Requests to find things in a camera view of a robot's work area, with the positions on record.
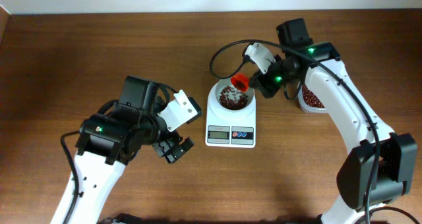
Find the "orange plastic measuring scoop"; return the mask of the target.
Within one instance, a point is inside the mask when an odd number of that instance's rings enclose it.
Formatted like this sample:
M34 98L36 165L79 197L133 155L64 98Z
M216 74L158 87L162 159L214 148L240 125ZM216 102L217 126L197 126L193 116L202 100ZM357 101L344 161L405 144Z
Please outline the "orange plastic measuring scoop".
M230 78L231 84L239 91L246 92L249 89L249 78L244 74L237 73Z

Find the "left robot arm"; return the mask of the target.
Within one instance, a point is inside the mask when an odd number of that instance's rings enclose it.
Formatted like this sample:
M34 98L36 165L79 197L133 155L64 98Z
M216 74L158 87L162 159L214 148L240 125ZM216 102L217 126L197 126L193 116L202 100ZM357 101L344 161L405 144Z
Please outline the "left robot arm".
M119 99L105 103L75 131L76 154L60 137L71 175L52 223L96 223L126 166L142 146L175 163L194 143L177 132L200 117L197 102L167 84L127 76Z

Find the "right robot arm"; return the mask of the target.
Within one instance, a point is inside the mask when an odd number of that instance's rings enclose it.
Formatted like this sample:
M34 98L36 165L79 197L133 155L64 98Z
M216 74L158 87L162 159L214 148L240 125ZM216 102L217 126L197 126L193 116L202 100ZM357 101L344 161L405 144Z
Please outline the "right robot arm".
M302 18L276 28L273 55L269 42L252 40L244 57L257 65L249 86L265 98L299 81L323 104L347 148L338 171L340 195L317 223L369 223L372 213L406 195L413 181L417 144L411 134L396 134L371 108L351 81L340 54L330 42L314 43Z

